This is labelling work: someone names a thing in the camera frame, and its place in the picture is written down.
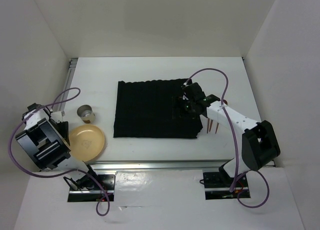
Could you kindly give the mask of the beige plate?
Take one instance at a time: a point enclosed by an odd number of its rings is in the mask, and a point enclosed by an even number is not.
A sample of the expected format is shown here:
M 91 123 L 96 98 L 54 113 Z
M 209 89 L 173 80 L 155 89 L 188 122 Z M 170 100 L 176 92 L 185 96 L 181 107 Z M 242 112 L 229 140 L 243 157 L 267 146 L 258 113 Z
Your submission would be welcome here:
M 95 125 L 81 125 L 69 133 L 70 154 L 75 159 L 89 162 L 101 154 L 106 139 L 103 131 Z

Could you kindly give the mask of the black cloth placemat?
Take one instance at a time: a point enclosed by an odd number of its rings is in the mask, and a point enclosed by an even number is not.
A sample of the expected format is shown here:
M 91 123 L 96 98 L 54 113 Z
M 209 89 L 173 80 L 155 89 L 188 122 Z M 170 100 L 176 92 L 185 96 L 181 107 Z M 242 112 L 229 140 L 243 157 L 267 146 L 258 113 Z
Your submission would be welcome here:
M 115 138 L 196 139 L 203 128 L 199 116 L 181 114 L 175 98 L 183 95 L 185 79 L 119 81 L 113 136 Z

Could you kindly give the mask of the paper cup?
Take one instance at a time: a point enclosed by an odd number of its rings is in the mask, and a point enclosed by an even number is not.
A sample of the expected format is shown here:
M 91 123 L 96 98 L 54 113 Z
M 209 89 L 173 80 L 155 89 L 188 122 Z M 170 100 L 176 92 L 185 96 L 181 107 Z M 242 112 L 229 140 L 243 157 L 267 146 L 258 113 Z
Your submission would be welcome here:
M 94 123 L 96 115 L 90 105 L 81 105 L 78 107 L 77 116 L 86 124 Z

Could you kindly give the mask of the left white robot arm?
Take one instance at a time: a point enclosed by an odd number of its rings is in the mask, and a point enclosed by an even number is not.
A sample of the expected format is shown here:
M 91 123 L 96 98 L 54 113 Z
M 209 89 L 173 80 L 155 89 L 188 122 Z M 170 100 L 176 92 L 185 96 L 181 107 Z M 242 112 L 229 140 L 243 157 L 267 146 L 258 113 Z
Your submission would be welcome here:
M 69 123 L 63 112 L 54 112 L 41 104 L 33 103 L 23 113 L 25 127 L 15 140 L 41 171 L 69 171 L 64 177 L 73 190 L 98 188 L 99 177 L 92 168 L 71 156 Z

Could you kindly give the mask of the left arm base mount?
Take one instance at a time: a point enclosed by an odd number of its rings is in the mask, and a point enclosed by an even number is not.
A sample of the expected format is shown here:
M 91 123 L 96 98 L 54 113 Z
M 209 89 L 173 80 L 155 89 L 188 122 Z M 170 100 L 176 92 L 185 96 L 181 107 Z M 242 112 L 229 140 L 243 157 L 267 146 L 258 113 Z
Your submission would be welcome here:
M 116 173 L 107 172 L 97 174 L 98 182 L 107 192 L 110 202 L 114 201 Z M 88 176 L 83 176 L 77 182 L 70 177 L 63 177 L 69 186 L 68 202 L 98 202 L 104 197 L 103 192 Z

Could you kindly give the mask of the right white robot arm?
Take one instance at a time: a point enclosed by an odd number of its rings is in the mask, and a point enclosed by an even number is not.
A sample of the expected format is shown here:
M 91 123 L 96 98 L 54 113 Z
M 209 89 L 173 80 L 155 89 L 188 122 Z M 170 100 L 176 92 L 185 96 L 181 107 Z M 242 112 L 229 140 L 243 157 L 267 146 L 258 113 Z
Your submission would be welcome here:
M 174 99 L 175 114 L 204 116 L 232 132 L 237 156 L 218 169 L 218 180 L 232 185 L 236 177 L 247 171 L 257 171 L 277 158 L 280 147 L 270 122 L 250 119 L 227 105 L 219 97 L 205 95 L 198 83 L 183 84 L 183 95 Z

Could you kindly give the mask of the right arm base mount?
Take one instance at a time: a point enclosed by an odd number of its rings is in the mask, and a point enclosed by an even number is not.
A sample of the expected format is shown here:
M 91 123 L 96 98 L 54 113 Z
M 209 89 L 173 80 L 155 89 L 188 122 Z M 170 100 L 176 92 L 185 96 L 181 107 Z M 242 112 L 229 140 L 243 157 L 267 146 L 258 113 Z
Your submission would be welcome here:
M 204 186 L 206 200 L 236 199 L 238 194 L 240 198 L 251 197 L 246 176 L 237 181 L 233 192 L 230 192 L 231 184 L 225 184 L 219 172 L 204 172 L 199 183 Z

